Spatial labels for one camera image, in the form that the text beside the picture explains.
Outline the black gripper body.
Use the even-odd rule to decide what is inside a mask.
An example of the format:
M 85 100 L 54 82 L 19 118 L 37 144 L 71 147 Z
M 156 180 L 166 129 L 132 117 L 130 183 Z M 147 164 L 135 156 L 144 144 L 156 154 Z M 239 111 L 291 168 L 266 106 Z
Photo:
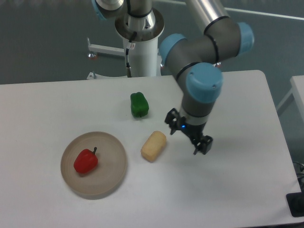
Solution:
M 178 118 L 178 127 L 191 141 L 192 144 L 206 144 L 207 139 L 203 135 L 203 130 L 206 123 L 199 125 L 193 125 L 186 122 L 187 119 L 185 116 L 179 116 Z

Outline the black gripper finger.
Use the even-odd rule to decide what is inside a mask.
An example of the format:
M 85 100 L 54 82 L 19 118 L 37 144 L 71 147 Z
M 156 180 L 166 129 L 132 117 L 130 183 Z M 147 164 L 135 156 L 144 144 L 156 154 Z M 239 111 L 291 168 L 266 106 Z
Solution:
M 165 117 L 165 123 L 170 128 L 170 135 L 173 135 L 176 131 L 179 131 L 181 129 L 180 114 L 175 108 L 171 109 L 167 113 Z
M 208 136 L 208 135 L 203 135 L 200 138 L 195 138 L 192 140 L 192 144 L 195 147 L 195 150 L 193 152 L 194 155 L 196 155 L 197 153 L 201 153 L 203 155 L 207 154 L 213 144 L 213 138 Z

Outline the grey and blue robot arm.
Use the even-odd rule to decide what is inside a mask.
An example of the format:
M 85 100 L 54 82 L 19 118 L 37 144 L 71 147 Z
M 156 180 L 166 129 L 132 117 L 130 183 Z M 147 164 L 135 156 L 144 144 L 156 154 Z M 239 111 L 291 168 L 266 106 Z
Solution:
M 183 98 L 180 109 L 170 110 L 165 122 L 171 133 L 181 131 L 190 139 L 195 153 L 206 154 L 213 139 L 203 129 L 223 85 L 217 64 L 252 49 L 251 27 L 234 22 L 218 0 L 188 0 L 202 36 L 189 41 L 172 34 L 159 42 L 165 23 L 152 1 L 94 0 L 92 5 L 98 18 L 115 19 L 128 77 L 156 76 L 162 66 L 172 73 Z

